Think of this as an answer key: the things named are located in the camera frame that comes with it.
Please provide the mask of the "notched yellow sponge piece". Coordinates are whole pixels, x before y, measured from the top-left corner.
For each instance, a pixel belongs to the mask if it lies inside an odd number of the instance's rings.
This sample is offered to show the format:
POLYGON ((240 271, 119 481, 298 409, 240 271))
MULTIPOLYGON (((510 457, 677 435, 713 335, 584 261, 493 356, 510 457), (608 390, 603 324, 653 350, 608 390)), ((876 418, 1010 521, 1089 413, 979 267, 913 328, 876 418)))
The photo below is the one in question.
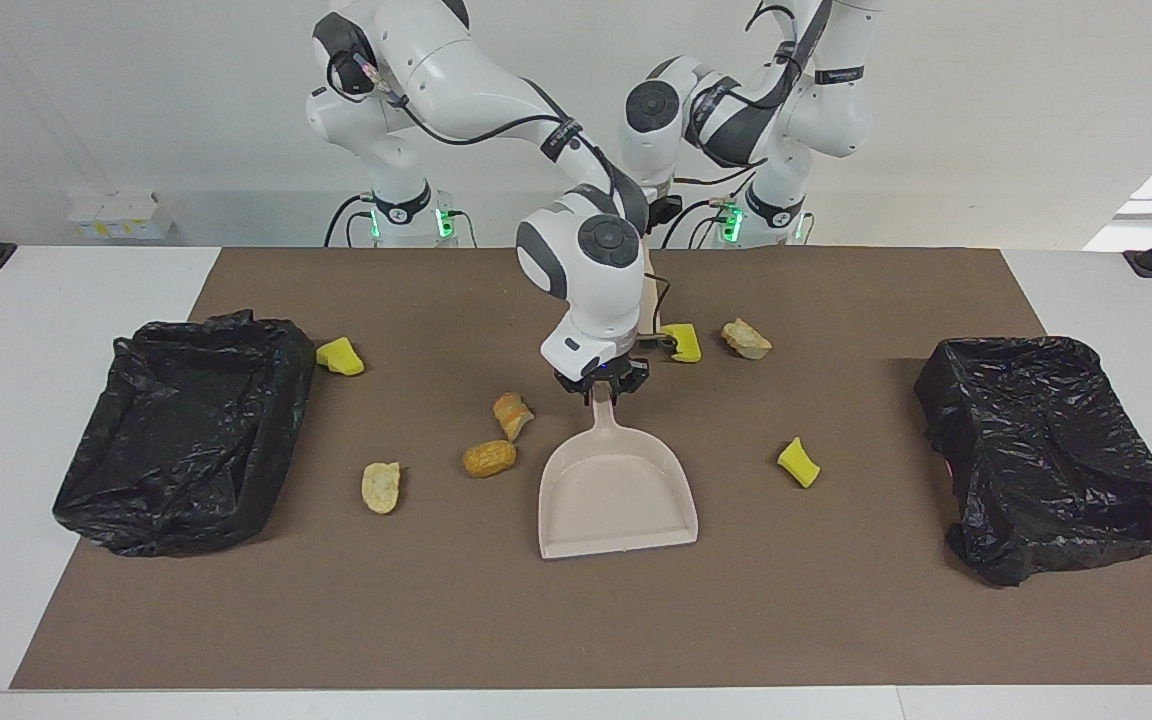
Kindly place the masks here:
POLYGON ((700 363, 702 346, 694 324, 670 323, 664 325, 659 332, 662 334, 660 342, 668 348, 670 361, 684 364, 700 363))

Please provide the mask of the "pale beige foam chunk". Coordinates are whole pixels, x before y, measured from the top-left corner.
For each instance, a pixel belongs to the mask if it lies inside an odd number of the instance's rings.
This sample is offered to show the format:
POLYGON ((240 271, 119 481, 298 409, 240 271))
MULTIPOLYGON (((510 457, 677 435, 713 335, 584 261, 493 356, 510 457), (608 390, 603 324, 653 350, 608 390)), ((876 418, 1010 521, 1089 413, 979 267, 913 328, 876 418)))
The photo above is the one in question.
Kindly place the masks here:
POLYGON ((774 347, 768 338, 764 338, 753 325, 745 323, 742 318, 723 323, 719 336, 732 348, 732 351, 748 361, 761 361, 774 347))

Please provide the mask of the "beige plastic dustpan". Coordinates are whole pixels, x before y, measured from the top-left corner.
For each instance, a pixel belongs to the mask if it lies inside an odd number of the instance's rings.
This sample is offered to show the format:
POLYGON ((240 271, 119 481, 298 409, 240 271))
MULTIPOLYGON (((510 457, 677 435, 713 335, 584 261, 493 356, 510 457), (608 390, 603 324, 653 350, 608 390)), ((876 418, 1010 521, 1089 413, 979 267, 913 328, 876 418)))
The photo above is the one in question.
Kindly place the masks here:
POLYGON ((538 491, 543 559, 692 544, 698 511, 675 452, 614 416, 607 382, 591 392, 591 425, 558 446, 538 491))

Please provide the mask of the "small yellow sponge wedge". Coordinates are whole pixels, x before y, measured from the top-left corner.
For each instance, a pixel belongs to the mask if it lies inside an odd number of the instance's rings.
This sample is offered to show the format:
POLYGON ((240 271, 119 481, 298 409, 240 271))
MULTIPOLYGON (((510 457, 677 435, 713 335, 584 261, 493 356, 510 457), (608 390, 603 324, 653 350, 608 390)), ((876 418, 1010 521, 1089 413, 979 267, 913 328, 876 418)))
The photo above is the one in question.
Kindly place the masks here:
POLYGON ((801 488, 810 488, 819 478, 823 468, 808 454, 803 438, 791 438, 780 454, 776 455, 776 467, 790 475, 801 488))

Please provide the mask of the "pale chip piece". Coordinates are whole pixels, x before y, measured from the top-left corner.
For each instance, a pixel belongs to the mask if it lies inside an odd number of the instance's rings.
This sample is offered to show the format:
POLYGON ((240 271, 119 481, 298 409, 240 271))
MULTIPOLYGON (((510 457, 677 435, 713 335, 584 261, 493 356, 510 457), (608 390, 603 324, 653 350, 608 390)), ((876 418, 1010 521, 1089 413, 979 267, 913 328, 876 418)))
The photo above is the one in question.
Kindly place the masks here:
POLYGON ((370 511, 388 515, 401 500, 401 464, 370 462, 361 475, 361 498, 370 511))

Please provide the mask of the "rounded yellow sponge piece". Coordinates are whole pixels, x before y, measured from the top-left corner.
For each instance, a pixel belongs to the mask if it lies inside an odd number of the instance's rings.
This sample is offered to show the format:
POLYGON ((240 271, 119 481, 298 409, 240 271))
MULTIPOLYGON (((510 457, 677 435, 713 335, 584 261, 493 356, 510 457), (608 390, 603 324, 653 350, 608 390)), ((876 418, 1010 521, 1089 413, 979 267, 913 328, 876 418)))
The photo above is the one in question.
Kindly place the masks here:
POLYGON ((349 338, 338 338, 338 340, 317 346, 314 359, 317 365, 338 376, 361 376, 365 373, 366 369, 349 338))

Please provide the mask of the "black bag lined bin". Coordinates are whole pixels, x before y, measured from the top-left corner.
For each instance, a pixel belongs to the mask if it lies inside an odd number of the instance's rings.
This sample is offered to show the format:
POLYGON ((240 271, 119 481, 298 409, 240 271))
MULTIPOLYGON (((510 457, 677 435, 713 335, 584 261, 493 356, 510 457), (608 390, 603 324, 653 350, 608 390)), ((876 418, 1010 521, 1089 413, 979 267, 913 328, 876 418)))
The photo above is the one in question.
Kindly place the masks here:
POLYGON ((259 535, 291 469, 314 343, 294 323, 241 310, 147 323, 113 350, 52 518, 128 558, 259 535))
POLYGON ((1152 450, 1074 338, 952 338, 914 384, 957 511, 945 539, 984 583, 1152 555, 1152 450))

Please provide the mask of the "orange striped croissant piece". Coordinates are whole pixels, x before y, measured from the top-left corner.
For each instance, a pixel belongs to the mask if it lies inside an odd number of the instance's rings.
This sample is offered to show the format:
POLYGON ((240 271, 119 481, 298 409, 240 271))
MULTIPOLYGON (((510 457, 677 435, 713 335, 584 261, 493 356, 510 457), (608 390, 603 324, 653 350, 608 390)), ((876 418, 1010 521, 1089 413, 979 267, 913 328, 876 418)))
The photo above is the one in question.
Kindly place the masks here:
POLYGON ((518 392, 506 392, 492 406, 493 416, 502 429, 508 442, 516 442, 522 429, 526 427, 535 414, 518 392))

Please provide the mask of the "brown bread roll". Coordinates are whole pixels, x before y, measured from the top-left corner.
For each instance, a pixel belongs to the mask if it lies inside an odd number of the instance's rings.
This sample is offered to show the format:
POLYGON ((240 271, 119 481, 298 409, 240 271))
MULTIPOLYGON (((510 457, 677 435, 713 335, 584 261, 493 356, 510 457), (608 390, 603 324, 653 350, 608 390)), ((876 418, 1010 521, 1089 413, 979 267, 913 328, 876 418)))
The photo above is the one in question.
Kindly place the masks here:
POLYGON ((517 462, 517 448, 508 439, 493 439, 493 441, 475 445, 467 448, 462 455, 463 469, 473 478, 494 477, 511 469, 517 462))

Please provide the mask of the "brown table mat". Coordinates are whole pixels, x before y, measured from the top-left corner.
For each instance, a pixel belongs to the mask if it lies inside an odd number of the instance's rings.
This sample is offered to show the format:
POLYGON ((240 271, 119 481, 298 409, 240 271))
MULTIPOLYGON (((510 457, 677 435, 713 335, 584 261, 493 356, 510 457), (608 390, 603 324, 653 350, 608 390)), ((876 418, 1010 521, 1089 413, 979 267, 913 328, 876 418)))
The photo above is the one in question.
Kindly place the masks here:
POLYGON ((543 560, 545 460, 590 425, 540 359, 562 305, 511 250, 228 249, 194 319, 250 309, 351 338, 320 372, 255 541, 124 559, 81 541, 17 689, 1152 684, 1152 556, 988 588, 947 550, 955 511, 914 382, 947 338, 1034 336, 1000 252, 797 247, 659 252, 664 306, 704 357, 657 359, 617 420, 675 450, 689 546, 543 560), (742 318, 761 361, 723 342, 742 318), (488 478, 467 448, 535 419, 488 478), (823 471, 776 467, 799 435, 823 471), (361 475, 401 464, 396 510, 361 475))

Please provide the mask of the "white wall socket box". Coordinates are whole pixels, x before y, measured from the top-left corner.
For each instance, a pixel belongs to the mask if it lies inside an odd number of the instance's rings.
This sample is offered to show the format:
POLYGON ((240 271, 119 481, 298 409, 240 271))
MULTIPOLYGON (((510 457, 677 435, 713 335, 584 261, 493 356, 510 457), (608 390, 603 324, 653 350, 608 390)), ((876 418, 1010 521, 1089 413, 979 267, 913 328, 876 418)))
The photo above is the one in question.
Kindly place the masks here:
POLYGON ((168 240, 177 223, 154 191, 70 196, 67 222, 83 240, 168 240))

